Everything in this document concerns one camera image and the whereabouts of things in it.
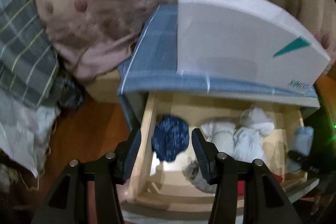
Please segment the grey nightstand cabinet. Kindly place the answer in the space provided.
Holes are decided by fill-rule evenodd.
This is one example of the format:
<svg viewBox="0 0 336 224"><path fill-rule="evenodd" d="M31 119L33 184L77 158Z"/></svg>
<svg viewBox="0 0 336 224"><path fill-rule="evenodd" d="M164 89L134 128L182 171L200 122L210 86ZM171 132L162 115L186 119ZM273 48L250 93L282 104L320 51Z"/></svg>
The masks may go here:
<svg viewBox="0 0 336 224"><path fill-rule="evenodd" d="M119 96L129 128L151 127L163 114L184 119L198 127L211 118L238 118L251 106L269 114L276 128L302 125L320 108L318 98L244 93L132 92Z"/></svg>

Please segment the wooden bed frame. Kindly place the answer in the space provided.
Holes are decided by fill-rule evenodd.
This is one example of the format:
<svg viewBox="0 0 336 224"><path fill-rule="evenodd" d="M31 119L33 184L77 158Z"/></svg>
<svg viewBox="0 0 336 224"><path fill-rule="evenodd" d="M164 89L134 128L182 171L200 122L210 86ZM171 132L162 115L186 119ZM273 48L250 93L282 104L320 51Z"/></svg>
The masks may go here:
<svg viewBox="0 0 336 224"><path fill-rule="evenodd" d="M326 112L331 128L335 130L335 81L327 75L320 75L315 82L321 106Z"/></svg>

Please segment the cardboard box on floor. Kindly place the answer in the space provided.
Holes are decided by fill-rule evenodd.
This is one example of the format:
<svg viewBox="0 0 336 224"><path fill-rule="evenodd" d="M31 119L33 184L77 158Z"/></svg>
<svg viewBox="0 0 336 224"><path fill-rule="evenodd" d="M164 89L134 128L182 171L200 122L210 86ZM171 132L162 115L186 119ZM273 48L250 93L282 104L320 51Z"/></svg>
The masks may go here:
<svg viewBox="0 0 336 224"><path fill-rule="evenodd" d="M90 84L85 86L85 89L97 102L118 103L117 89L120 83L120 74L115 69L104 75L97 76Z"/></svg>

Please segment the wooden drawer grey front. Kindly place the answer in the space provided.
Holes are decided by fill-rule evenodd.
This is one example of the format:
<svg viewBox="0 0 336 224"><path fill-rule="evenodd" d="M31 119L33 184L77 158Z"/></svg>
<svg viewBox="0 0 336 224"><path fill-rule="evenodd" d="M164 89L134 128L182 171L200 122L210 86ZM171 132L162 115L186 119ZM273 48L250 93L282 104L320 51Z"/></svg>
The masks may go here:
<svg viewBox="0 0 336 224"><path fill-rule="evenodd" d="M287 169L294 132L303 126L298 106L259 102L275 128L262 143L263 156L250 163L224 151L225 137L206 141L209 119L237 122L252 102L187 93L150 93L142 118L142 140L129 181L130 203L177 213L209 213L210 223L300 223L293 203L313 187L307 173ZM165 116L187 123L189 146L174 161L160 161L152 137Z"/></svg>

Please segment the navy floral underwear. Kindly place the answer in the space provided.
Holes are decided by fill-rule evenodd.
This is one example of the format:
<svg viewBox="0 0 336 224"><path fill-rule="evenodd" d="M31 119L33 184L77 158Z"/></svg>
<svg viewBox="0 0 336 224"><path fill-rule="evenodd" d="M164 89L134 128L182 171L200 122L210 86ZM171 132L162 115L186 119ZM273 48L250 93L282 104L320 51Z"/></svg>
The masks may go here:
<svg viewBox="0 0 336 224"><path fill-rule="evenodd" d="M155 125L151 147L159 161L173 162L189 146L188 123L173 115L163 115Z"/></svg>

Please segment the light blue underwear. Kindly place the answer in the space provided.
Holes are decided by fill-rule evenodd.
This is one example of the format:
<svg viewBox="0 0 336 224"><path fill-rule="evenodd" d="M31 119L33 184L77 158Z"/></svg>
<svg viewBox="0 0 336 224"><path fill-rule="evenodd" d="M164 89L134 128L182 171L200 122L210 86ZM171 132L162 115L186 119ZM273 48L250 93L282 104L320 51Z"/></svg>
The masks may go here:
<svg viewBox="0 0 336 224"><path fill-rule="evenodd" d="M294 132L294 143L288 152L287 171L289 173L298 173L302 165L300 158L308 157L313 144L314 129L310 126L296 128Z"/></svg>

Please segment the white XINCCI shoe box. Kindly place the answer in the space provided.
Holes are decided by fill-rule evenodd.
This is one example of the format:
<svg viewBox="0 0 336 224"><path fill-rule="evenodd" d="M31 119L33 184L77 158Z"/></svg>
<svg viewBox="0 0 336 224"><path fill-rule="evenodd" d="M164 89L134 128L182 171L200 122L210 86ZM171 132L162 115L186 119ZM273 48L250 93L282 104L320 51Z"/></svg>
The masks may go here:
<svg viewBox="0 0 336 224"><path fill-rule="evenodd" d="M290 13L266 0L178 0L179 73L305 94L330 57Z"/></svg>

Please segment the grey knit garment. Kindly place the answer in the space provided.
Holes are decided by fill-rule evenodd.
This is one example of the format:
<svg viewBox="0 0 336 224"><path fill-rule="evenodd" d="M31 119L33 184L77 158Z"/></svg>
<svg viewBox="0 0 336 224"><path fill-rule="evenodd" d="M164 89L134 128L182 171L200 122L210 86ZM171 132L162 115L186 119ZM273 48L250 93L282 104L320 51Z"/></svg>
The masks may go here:
<svg viewBox="0 0 336 224"><path fill-rule="evenodd" d="M183 174L198 190L205 193L215 194L217 185L210 185L207 183L203 178L199 164L196 160L190 162L190 164L183 170Z"/></svg>

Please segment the white crumpled plastic bag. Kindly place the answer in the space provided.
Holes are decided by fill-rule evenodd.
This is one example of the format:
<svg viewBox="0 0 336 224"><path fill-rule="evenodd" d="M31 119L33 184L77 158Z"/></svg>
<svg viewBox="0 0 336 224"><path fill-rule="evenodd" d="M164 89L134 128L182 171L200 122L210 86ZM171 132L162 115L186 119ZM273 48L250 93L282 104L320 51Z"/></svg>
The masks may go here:
<svg viewBox="0 0 336 224"><path fill-rule="evenodd" d="M42 172L58 107L31 109L1 91L1 150L34 177Z"/></svg>

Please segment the white rolled underwear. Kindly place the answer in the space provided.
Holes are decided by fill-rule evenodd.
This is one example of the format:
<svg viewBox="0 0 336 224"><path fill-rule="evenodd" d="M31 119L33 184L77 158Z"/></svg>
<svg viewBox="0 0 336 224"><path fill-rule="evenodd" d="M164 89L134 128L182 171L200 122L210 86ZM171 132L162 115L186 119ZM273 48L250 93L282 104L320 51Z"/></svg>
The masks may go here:
<svg viewBox="0 0 336 224"><path fill-rule="evenodd" d="M263 109L256 106L241 113L239 124L257 131L263 137L269 136L275 129L273 119Z"/></svg>

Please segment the pale blue crumpled garment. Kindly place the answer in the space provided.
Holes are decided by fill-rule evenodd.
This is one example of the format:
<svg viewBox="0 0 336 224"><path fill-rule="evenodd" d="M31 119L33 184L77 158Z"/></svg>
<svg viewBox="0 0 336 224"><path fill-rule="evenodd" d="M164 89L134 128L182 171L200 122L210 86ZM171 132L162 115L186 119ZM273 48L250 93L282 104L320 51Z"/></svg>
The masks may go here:
<svg viewBox="0 0 336 224"><path fill-rule="evenodd" d="M235 160L266 161L263 138L251 128L236 129L236 124L232 122L210 120L201 125L201 131L206 141L214 143L219 152L224 152Z"/></svg>

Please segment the blue checked cloth cover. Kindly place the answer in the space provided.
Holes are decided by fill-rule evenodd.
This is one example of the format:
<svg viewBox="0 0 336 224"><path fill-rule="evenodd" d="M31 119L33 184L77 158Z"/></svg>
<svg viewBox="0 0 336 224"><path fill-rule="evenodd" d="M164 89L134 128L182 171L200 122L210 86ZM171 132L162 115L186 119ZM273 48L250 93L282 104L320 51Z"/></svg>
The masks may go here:
<svg viewBox="0 0 336 224"><path fill-rule="evenodd" d="M132 56L117 69L119 95L131 92L229 92L296 97L298 93L268 85L177 72L177 5L160 5L151 14Z"/></svg>

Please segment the grey plaid fabric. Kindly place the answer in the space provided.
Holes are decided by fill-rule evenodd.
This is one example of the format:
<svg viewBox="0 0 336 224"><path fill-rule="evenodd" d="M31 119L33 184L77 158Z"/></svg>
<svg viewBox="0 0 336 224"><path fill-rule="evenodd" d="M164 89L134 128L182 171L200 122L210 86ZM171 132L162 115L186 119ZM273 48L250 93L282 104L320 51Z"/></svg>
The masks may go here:
<svg viewBox="0 0 336 224"><path fill-rule="evenodd" d="M58 70L35 0L1 0L1 88L29 107L52 106Z"/></svg>

